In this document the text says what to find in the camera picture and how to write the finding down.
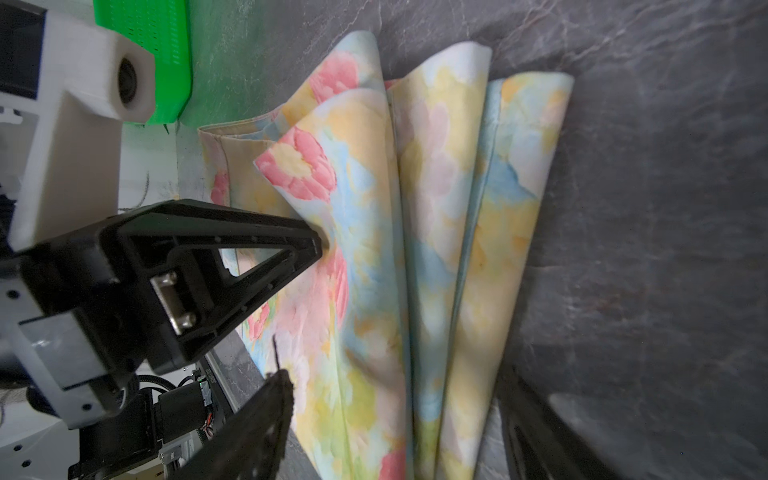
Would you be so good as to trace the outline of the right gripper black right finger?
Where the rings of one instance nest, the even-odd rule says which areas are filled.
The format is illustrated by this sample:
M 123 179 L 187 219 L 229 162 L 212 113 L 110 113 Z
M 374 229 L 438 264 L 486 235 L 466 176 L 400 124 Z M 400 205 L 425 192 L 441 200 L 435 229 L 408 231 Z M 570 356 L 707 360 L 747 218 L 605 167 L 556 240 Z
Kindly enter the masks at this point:
M 618 472 L 513 366 L 496 383 L 507 464 L 517 479 L 618 479 Z

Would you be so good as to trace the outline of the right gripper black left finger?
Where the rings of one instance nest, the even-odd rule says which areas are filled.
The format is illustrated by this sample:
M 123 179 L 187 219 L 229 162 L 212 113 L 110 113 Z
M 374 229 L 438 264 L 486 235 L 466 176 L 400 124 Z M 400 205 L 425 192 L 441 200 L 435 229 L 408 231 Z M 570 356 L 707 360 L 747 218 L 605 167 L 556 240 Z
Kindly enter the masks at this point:
M 262 374 L 227 336 L 167 401 L 169 479 L 275 479 L 294 406 L 286 370 Z

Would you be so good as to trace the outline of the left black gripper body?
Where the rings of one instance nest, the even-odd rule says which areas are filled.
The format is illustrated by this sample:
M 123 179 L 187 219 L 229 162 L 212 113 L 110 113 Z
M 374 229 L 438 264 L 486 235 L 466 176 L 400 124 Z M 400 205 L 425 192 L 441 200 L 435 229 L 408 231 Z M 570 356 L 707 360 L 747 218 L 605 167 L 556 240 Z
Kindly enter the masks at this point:
M 1 337 L 33 407 L 81 429 L 138 395 L 149 278 L 133 263 L 14 255 L 1 262 Z

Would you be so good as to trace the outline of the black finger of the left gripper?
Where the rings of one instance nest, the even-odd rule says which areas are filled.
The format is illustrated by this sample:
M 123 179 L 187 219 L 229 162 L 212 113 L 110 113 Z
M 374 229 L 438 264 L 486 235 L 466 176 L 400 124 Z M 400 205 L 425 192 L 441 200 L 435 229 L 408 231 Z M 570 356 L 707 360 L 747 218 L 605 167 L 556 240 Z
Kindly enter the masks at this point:
M 114 216 L 98 245 L 157 373 L 198 361 L 322 256 L 302 220 L 195 200 Z

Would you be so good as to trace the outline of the pastel floral skirt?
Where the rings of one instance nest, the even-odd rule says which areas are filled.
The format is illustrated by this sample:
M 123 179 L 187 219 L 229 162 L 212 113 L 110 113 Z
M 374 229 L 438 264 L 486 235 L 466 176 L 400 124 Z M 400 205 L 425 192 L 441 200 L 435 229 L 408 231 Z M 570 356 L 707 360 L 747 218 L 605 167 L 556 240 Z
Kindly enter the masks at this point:
M 321 259 L 238 328 L 285 368 L 324 479 L 471 479 L 574 87 L 466 41 L 386 80 L 346 35 L 281 106 L 199 131 L 212 202 L 305 220 Z

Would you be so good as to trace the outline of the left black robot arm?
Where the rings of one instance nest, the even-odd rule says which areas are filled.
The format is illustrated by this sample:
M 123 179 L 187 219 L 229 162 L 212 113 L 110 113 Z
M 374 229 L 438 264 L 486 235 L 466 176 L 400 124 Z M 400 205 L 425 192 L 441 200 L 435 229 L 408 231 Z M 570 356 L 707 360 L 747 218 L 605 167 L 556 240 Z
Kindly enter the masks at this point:
M 1 384 L 80 438 L 72 479 L 107 479 L 194 431 L 178 479 L 273 479 L 294 387 L 278 369 L 236 413 L 208 379 L 143 380 L 201 361 L 321 258 L 304 221 L 194 200 L 124 213 L 1 252 Z

